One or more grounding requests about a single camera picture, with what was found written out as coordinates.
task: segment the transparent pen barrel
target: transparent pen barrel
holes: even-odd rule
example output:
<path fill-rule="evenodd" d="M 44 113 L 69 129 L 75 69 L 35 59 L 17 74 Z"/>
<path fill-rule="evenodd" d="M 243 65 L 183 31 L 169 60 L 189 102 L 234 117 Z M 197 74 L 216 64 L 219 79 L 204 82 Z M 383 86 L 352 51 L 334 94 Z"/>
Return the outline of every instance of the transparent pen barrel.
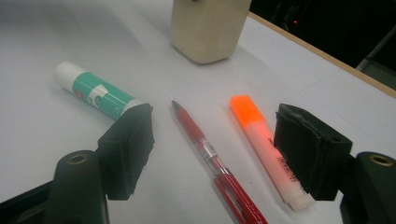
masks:
<path fill-rule="evenodd" d="M 230 170 L 221 161 L 216 150 L 204 138 L 199 138 L 195 141 L 195 147 L 198 149 L 205 162 L 209 165 L 213 174 L 230 174 Z"/>

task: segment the highlighter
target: highlighter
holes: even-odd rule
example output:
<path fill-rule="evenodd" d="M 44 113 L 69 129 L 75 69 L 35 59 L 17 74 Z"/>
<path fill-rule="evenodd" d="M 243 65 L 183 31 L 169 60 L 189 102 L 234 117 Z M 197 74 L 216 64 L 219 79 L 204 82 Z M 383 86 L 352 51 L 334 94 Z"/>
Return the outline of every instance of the highlighter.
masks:
<path fill-rule="evenodd" d="M 113 119 L 118 119 L 127 109 L 143 104 L 128 93 L 73 63 L 60 63 L 55 68 L 54 79 L 64 89 Z"/>
<path fill-rule="evenodd" d="M 314 204 L 315 200 L 303 190 L 300 181 L 274 147 L 274 133 L 250 97 L 234 96 L 231 98 L 230 106 L 284 203 L 294 211 Z"/>

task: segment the pen clip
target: pen clip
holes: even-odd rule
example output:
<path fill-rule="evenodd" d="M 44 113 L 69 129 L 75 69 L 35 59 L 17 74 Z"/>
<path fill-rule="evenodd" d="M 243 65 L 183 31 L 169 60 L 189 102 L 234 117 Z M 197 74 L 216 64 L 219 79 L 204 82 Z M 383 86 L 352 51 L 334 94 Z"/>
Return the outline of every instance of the pen clip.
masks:
<path fill-rule="evenodd" d="M 237 204 L 235 204 L 234 199 L 230 197 L 229 193 L 227 192 L 227 189 L 221 184 L 221 182 L 218 179 L 215 178 L 213 181 L 215 182 L 216 187 L 218 187 L 225 202 L 228 204 L 228 206 L 230 206 L 231 210 L 233 211 L 233 214 L 238 219 L 239 223 L 246 224 L 246 221 L 242 216 L 240 209 L 238 208 L 239 206 L 237 206 Z"/>

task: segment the orange cap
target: orange cap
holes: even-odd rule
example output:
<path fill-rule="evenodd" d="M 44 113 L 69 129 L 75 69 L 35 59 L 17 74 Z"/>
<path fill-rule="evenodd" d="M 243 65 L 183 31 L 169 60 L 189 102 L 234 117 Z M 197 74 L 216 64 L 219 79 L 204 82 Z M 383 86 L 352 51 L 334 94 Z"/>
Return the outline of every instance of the orange cap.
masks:
<path fill-rule="evenodd" d="M 265 121 L 265 117 L 248 95 L 233 96 L 230 106 L 243 129 L 250 122 Z"/>

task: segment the white table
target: white table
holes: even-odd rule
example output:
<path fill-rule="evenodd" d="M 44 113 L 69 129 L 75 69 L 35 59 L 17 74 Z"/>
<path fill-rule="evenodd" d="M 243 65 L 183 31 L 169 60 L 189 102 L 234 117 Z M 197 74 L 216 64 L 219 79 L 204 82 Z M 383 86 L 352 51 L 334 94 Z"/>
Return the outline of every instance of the white table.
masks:
<path fill-rule="evenodd" d="M 0 202 L 53 178 L 56 162 L 96 141 L 113 119 L 53 81 L 58 63 L 92 71 L 154 107 L 156 143 L 117 223 L 231 223 L 211 174 L 177 123 L 183 105 L 270 223 L 342 223 L 339 204 L 284 204 L 228 102 L 248 94 L 275 128 L 280 103 L 304 108 L 354 142 L 352 154 L 396 158 L 396 101 L 247 18 L 234 54 L 191 63 L 170 44 L 172 0 L 0 0 Z"/>

